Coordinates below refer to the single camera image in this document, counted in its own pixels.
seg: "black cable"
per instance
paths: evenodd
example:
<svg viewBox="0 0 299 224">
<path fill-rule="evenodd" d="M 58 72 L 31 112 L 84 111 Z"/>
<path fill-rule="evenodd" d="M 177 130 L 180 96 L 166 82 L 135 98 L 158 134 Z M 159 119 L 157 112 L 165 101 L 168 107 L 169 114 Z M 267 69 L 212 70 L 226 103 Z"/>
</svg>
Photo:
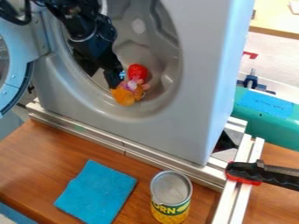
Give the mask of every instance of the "black cable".
<svg viewBox="0 0 299 224">
<path fill-rule="evenodd" d="M 0 18 L 3 18 L 15 25 L 27 25 L 31 22 L 31 6 L 29 0 L 24 0 L 24 20 L 18 19 L 15 15 L 8 14 L 3 8 L 3 4 L 7 4 L 7 2 L 5 0 L 0 1 Z"/>
<path fill-rule="evenodd" d="M 45 7 L 45 1 L 44 0 L 31 0 L 31 1 L 33 1 L 39 7 Z"/>
</svg>

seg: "wooden surface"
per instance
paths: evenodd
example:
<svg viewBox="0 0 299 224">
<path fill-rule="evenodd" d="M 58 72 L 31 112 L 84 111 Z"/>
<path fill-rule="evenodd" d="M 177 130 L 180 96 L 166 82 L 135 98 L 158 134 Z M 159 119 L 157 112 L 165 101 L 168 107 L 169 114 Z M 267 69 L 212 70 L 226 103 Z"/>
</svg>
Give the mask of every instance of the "wooden surface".
<svg viewBox="0 0 299 224">
<path fill-rule="evenodd" d="M 299 15 L 289 8 L 289 0 L 255 0 L 255 18 L 250 31 L 299 39 Z"/>
<path fill-rule="evenodd" d="M 80 223 L 53 202 L 91 158 L 138 179 L 115 223 L 156 223 L 150 213 L 150 180 L 159 170 L 97 144 L 26 122 L 0 144 L 0 200 L 38 223 Z M 299 168 L 299 154 L 266 144 L 272 165 Z M 185 223 L 210 223 L 219 193 L 193 185 L 191 214 Z M 272 185 L 255 187 L 244 223 L 298 223 L 299 193 Z"/>
</svg>

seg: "floor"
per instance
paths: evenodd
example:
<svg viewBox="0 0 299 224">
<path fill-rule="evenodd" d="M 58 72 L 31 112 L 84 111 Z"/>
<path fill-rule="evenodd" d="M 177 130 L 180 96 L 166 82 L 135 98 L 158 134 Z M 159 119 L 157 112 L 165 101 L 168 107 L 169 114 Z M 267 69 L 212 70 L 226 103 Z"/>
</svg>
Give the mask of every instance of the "floor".
<svg viewBox="0 0 299 224">
<path fill-rule="evenodd" d="M 240 71 L 299 88 L 299 41 L 250 32 L 245 51 L 258 53 L 256 59 L 243 56 Z"/>
</svg>

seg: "teal object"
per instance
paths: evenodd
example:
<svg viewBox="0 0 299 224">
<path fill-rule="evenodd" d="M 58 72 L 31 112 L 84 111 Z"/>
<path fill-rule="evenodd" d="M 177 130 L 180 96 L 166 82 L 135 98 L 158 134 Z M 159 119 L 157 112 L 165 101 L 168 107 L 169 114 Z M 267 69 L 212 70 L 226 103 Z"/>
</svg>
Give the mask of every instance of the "teal object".
<svg viewBox="0 0 299 224">
<path fill-rule="evenodd" d="M 136 179 L 88 160 L 54 205 L 87 224 L 109 224 L 133 191 Z"/>
<path fill-rule="evenodd" d="M 299 151 L 299 105 L 237 87 L 232 116 L 248 121 L 247 134 Z"/>
</svg>

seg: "corn can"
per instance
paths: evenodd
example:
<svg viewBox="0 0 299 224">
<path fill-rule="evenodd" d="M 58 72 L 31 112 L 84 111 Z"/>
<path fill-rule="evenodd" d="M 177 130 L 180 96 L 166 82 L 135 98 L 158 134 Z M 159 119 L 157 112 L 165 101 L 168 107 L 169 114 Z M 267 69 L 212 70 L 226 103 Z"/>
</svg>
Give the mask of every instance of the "corn can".
<svg viewBox="0 0 299 224">
<path fill-rule="evenodd" d="M 150 210 L 163 224 L 183 222 L 190 210 L 191 181 L 176 171 L 159 172 L 150 182 Z"/>
</svg>

